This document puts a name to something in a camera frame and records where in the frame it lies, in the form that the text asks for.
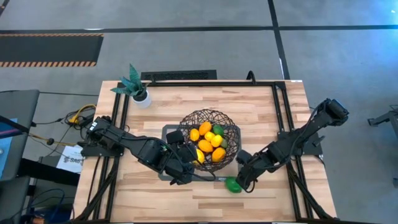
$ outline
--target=gray floor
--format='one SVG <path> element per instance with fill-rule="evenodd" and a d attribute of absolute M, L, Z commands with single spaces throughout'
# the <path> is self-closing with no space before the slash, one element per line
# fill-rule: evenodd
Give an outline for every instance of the gray floor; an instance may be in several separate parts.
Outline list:
<path fill-rule="evenodd" d="M 398 1 L 274 0 L 280 26 L 398 24 Z M 10 0 L 0 29 L 90 29 L 172 26 L 270 26 L 267 1 L 61 1 Z M 322 146 L 338 216 L 343 220 L 395 223 L 398 218 L 398 139 L 390 124 L 366 119 L 398 104 L 398 30 L 308 30 L 281 32 L 291 79 L 303 80 L 308 100 L 340 100 L 351 112 L 339 128 L 327 128 Z M 103 80 L 128 73 L 217 69 L 219 78 L 281 79 L 273 31 L 105 34 L 93 68 L 1 68 L 0 91 L 98 94 Z M 95 96 L 40 95 L 36 122 L 51 121 L 95 103 Z M 33 129 L 60 138 L 65 126 Z M 65 141 L 78 141 L 70 131 Z M 25 157 L 49 150 L 29 141 Z"/>

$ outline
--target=wooden tabletop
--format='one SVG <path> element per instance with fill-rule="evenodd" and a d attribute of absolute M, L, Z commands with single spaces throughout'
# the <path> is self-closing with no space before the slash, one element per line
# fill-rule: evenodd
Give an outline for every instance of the wooden tabletop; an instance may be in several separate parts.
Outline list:
<path fill-rule="evenodd" d="M 285 81 L 295 127 L 301 127 L 310 116 L 302 82 Z M 111 116 L 115 94 L 110 91 L 117 81 L 105 81 L 99 94 L 96 117 Z M 130 133 L 162 137 L 166 124 L 178 124 L 195 110 L 213 109 L 227 114 L 241 129 L 242 148 L 254 153 L 277 139 L 279 131 L 272 90 L 268 86 L 212 86 L 212 87 L 149 87 L 152 104 L 139 109 L 130 101 L 126 124 Z M 120 122 L 123 99 L 119 105 L 117 126 Z M 282 94 L 279 92 L 285 127 Z M 86 207 L 88 191 L 97 158 L 87 158 L 78 185 L 75 212 Z M 309 191 L 325 209 L 335 216 L 325 168 L 314 156 L 303 156 L 303 167 Z M 98 186 L 100 166 L 95 178 Z M 236 162 L 216 175 L 236 176 Z M 118 181 L 111 222 L 271 222 L 292 221 L 294 211 L 290 196 L 287 171 L 280 168 L 273 174 L 262 174 L 253 193 L 229 193 L 222 182 L 194 181 L 187 185 L 169 185 L 157 173 L 137 162 L 129 151 L 120 160 Z M 301 214 L 305 217 L 302 194 L 297 189 Z M 107 193 L 101 205 L 104 217 Z"/>

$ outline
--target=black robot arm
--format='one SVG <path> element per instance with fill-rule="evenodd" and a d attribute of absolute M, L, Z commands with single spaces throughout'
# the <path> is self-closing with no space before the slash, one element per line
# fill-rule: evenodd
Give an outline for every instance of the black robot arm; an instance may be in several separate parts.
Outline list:
<path fill-rule="evenodd" d="M 197 159 L 196 148 L 185 143 L 182 133 L 166 135 L 167 142 L 147 136 L 135 136 L 111 124 L 109 117 L 95 119 L 87 131 L 87 140 L 80 142 L 82 156 L 122 156 L 124 148 L 153 171 L 163 171 L 174 179 L 170 184 L 182 185 L 192 181 L 192 161 Z"/>
<path fill-rule="evenodd" d="M 241 150 L 236 156 L 243 165 L 236 182 L 247 191 L 251 182 L 265 171 L 275 172 L 278 168 L 290 162 L 291 155 L 303 148 L 310 136 L 326 126 L 340 126 L 348 119 L 348 111 L 336 100 L 326 99 L 320 103 L 311 114 L 307 124 L 290 132 L 286 137 L 256 152 L 254 155 Z"/>

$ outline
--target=green lime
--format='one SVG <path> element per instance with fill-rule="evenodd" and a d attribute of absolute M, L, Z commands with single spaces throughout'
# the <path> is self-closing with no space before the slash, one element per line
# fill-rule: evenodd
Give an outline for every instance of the green lime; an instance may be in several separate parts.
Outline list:
<path fill-rule="evenodd" d="M 231 192 L 231 193 L 241 193 L 242 188 L 239 186 L 238 183 L 236 183 L 235 177 L 227 177 L 225 180 L 225 187 Z"/>
<path fill-rule="evenodd" d="M 228 147 L 228 142 L 226 142 L 225 139 L 223 139 L 223 141 L 221 142 L 221 147 L 223 147 L 224 149 Z"/>
<path fill-rule="evenodd" d="M 224 129 L 220 125 L 216 124 L 213 127 L 213 133 L 215 133 L 216 135 L 219 134 L 221 137 L 223 137 Z"/>

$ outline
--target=white paper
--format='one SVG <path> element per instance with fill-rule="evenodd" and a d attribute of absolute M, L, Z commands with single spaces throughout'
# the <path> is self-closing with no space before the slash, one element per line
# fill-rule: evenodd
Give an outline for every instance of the white paper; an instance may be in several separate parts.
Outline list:
<path fill-rule="evenodd" d="M 83 168 L 83 157 L 80 154 L 80 146 L 65 146 L 63 155 L 58 161 L 57 168 L 74 173 L 80 173 Z"/>

